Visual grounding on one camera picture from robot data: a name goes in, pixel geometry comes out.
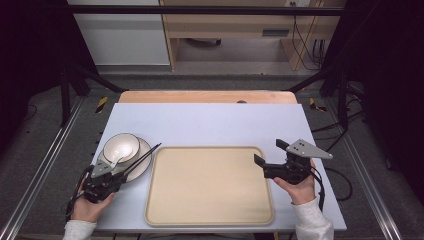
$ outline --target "white sleeve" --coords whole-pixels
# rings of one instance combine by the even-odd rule
[[[299,240],[330,240],[334,238],[333,223],[326,219],[318,207],[318,200],[302,205],[293,205],[299,223],[296,224],[296,235]]]
[[[96,226],[92,222],[70,220],[66,223],[63,240],[89,240]]]

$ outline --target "person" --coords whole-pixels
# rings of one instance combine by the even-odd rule
[[[315,196],[315,180],[312,175],[297,185],[289,184],[281,178],[274,182],[287,191],[292,199],[292,205],[299,217],[296,224],[296,236],[299,240],[329,240],[334,238],[333,224],[326,219],[318,207]],[[70,220],[65,226],[63,240],[90,239],[96,227],[96,222],[103,210],[112,203],[115,193],[110,194],[103,202],[93,204],[84,196],[78,198],[74,205]],[[181,234],[146,234],[142,239],[188,239]],[[202,239],[254,239],[253,234],[215,234],[202,235]]]

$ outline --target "yellow black tape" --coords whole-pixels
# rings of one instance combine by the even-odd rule
[[[107,97],[102,97],[99,101],[99,105],[97,105],[96,113],[101,113],[105,104],[107,102]]]
[[[315,104],[315,100],[314,100],[313,98],[309,98],[309,107],[310,107],[311,109],[316,109],[316,110],[319,110],[319,111],[321,111],[321,112],[327,112],[327,108],[326,108],[326,107],[318,107],[318,106]]]

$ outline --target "beige tray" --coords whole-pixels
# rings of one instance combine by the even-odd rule
[[[163,147],[156,153],[146,221],[152,226],[266,225],[274,218],[255,147]]]

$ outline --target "hand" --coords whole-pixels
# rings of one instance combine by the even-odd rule
[[[88,201],[84,195],[79,197],[74,204],[74,211],[71,215],[71,220],[80,220],[86,222],[97,222],[103,210],[112,203],[115,193],[111,193],[103,202],[92,203]]]
[[[288,192],[294,205],[301,205],[315,199],[315,180],[312,175],[297,185],[292,185],[279,177],[274,178],[274,182]]]

